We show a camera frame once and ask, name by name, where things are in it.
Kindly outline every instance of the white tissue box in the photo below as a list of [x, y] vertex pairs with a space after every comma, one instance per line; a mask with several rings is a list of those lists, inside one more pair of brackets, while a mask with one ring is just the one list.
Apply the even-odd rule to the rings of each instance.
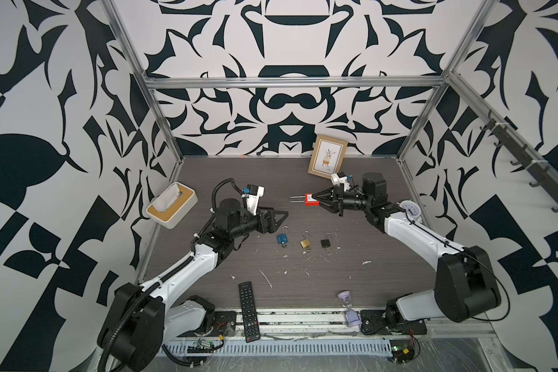
[[199, 200], [196, 197], [196, 192], [188, 186], [181, 184], [180, 182], [174, 182], [167, 188], [162, 194], [166, 193], [172, 188], [178, 188], [181, 195], [175, 200], [173, 204], [170, 205], [164, 212], [159, 212], [153, 206], [153, 203], [157, 200], [155, 198], [151, 204], [147, 207], [146, 213], [154, 219], [156, 222], [162, 224], [167, 228], [174, 228], [181, 219], [192, 209], [192, 207]]

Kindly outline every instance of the black remote control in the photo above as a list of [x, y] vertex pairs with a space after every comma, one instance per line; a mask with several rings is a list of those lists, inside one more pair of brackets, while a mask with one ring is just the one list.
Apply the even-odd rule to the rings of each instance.
[[242, 322], [244, 322], [246, 342], [259, 340], [260, 331], [258, 329], [258, 317], [256, 316], [256, 307], [252, 294], [252, 282], [240, 283], [238, 289], [240, 290], [240, 305], [242, 307]]

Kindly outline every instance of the patterned wallpaper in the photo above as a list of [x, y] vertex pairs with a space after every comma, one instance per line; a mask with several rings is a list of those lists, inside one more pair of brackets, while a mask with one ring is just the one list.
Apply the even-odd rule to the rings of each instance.
[[115, 0], [149, 76], [440, 74], [477, 0]]
[[[558, 170], [558, 0], [501, 0], [461, 75]], [[511, 296], [493, 326], [513, 362], [557, 372], [556, 205], [482, 125], [449, 88], [406, 163], [435, 230], [489, 253]]]
[[185, 155], [312, 153], [316, 135], [347, 153], [395, 155], [430, 87], [159, 89]]
[[174, 164], [97, 1], [0, 1], [0, 371], [93, 352]]

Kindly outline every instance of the wood grain surface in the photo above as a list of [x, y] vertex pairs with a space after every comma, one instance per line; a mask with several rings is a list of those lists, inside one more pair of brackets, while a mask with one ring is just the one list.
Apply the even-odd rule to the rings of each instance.
[[[199, 201], [174, 229], [161, 229], [144, 278], [163, 272], [190, 250], [193, 234], [210, 217], [211, 191], [233, 177], [239, 188], [246, 184], [265, 188], [260, 205], [289, 212], [285, 221], [291, 230], [289, 245], [282, 248], [277, 234], [251, 233], [239, 251], [199, 279], [181, 300], [199, 295], [218, 308], [239, 307], [237, 286], [251, 281], [258, 308], [338, 307], [336, 294], [343, 290], [351, 291], [356, 307], [379, 307], [397, 296], [433, 288], [431, 266], [372, 227], [363, 212], [345, 211], [339, 217], [319, 206], [290, 203], [292, 196], [331, 187], [329, 180], [307, 174], [309, 162], [309, 158], [186, 158], [179, 182], [193, 188]], [[341, 170], [357, 183], [366, 172], [380, 172], [387, 181], [389, 200], [410, 198], [394, 159], [345, 158]], [[230, 184], [219, 190], [217, 203], [226, 197], [239, 198]], [[310, 254], [300, 246], [305, 230], [312, 234]], [[332, 233], [331, 255], [320, 245], [327, 232]]]

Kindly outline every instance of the wooden picture frame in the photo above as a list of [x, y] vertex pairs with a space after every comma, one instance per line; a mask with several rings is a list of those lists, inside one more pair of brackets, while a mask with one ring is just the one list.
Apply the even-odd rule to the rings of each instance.
[[347, 141], [317, 135], [308, 173], [330, 179], [333, 173], [338, 173], [341, 169], [347, 149]]

